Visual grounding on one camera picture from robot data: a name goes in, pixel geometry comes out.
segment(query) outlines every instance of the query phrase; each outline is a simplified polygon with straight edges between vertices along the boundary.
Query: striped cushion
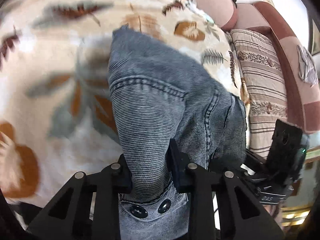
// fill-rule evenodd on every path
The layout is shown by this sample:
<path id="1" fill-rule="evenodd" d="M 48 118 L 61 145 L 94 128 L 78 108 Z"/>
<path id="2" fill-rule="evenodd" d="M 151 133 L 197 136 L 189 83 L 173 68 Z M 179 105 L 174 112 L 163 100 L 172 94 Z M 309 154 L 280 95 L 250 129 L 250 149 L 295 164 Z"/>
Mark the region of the striped cushion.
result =
<path id="1" fill-rule="evenodd" d="M 272 42 L 260 33 L 232 30 L 250 95 L 250 150 L 267 157 L 276 120 L 287 120 L 287 97 L 281 66 Z"/>

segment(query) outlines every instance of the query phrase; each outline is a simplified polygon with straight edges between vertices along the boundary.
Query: blue denim fabric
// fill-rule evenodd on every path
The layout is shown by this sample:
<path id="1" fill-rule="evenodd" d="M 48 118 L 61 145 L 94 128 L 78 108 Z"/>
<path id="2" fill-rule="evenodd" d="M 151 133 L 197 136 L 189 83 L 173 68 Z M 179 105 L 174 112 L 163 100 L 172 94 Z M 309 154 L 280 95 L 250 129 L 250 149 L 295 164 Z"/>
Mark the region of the blue denim fabric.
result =
<path id="1" fill-rule="evenodd" d="M 109 61 L 110 96 L 133 191 L 121 195 L 121 237 L 175 239 L 188 231 L 188 198 L 178 194 L 166 166 L 170 138 L 192 162 L 245 159 L 245 108 L 203 66 L 164 43 L 127 29 L 114 31 Z M 170 209 L 159 214 L 169 199 Z M 132 204 L 148 216 L 134 217 Z"/>

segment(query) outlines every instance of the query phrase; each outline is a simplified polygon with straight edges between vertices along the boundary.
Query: button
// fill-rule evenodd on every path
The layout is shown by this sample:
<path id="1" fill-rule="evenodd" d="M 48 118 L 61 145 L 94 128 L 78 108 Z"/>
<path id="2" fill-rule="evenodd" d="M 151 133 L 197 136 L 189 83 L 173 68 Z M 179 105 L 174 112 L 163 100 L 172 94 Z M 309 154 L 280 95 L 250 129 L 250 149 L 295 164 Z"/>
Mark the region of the button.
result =
<path id="1" fill-rule="evenodd" d="M 148 216 L 148 212 L 143 207 L 138 205 L 132 205 L 129 208 L 129 211 L 136 218 L 146 218 Z"/>
<path id="2" fill-rule="evenodd" d="M 158 212 L 160 214 L 166 213 L 170 207 L 171 207 L 171 201 L 170 199 L 166 199 L 161 203 L 160 207 L 158 208 Z"/>

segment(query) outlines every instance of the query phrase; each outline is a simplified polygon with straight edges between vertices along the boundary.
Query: floral blanket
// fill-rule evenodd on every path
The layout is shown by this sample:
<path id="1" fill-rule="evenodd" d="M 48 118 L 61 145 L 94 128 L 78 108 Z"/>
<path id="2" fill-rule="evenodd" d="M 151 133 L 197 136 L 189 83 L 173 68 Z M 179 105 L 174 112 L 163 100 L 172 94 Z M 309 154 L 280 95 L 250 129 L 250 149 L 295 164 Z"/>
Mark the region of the floral blanket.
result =
<path id="1" fill-rule="evenodd" d="M 0 15 L 0 187 L 8 202 L 43 207 L 77 171 L 118 160 L 106 76 L 121 25 L 194 58 L 240 96 L 225 34 L 193 1 L 8 0 Z"/>

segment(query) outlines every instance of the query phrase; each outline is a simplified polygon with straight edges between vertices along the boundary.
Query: bolt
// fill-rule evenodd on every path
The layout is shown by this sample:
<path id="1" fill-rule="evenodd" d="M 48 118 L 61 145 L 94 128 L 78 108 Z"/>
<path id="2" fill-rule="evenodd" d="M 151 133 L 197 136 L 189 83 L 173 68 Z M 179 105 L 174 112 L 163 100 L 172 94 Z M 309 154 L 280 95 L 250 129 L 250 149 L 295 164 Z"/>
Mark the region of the bolt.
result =
<path id="1" fill-rule="evenodd" d="M 224 176 L 226 176 L 227 178 L 233 178 L 233 176 L 234 176 L 234 174 L 233 174 L 233 172 L 232 171 L 226 171 L 225 173 L 224 173 Z"/>
<path id="2" fill-rule="evenodd" d="M 112 163 L 111 169 L 113 170 L 119 170 L 121 168 L 121 165 L 119 163 Z"/>
<path id="3" fill-rule="evenodd" d="M 198 165 L 195 164 L 195 163 L 189 163 L 189 164 L 188 164 L 188 168 L 189 168 L 190 170 L 195 170 L 196 168 L 198 168 Z"/>
<path id="4" fill-rule="evenodd" d="M 76 179 L 82 179 L 83 176 L 84 176 L 84 173 L 81 172 L 81 171 L 79 171 L 79 172 L 77 172 L 77 173 L 75 174 L 75 178 L 76 178 Z"/>

